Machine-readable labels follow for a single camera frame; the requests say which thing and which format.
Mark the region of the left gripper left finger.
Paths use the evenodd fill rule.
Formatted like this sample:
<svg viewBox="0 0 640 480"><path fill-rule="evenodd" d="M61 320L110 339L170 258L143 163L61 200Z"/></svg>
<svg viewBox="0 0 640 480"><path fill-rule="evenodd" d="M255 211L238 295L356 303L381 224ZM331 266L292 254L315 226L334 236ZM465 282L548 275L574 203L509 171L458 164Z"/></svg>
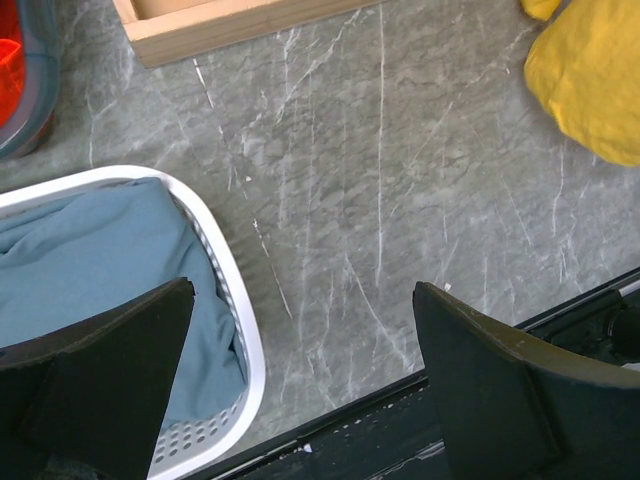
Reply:
<svg viewBox="0 0 640 480"><path fill-rule="evenodd" d="M1 476L56 455L146 478L194 306L176 278L121 306L1 350Z"/></svg>

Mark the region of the yellow shorts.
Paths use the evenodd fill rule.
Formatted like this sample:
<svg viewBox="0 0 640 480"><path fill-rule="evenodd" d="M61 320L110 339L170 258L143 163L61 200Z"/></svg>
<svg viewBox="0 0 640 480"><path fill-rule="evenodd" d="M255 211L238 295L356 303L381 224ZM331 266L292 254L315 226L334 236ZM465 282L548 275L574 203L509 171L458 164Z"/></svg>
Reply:
<svg viewBox="0 0 640 480"><path fill-rule="evenodd" d="M639 165L639 3L523 1L546 28L525 83L559 130L603 160Z"/></svg>

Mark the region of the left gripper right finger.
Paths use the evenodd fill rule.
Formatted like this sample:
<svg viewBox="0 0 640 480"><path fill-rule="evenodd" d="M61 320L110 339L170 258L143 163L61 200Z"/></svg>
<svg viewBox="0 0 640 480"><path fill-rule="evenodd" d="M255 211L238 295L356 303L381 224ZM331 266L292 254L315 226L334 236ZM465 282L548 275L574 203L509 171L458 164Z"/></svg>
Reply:
<svg viewBox="0 0 640 480"><path fill-rule="evenodd" d="M419 282L413 310L455 479L636 479L639 374Z"/></svg>

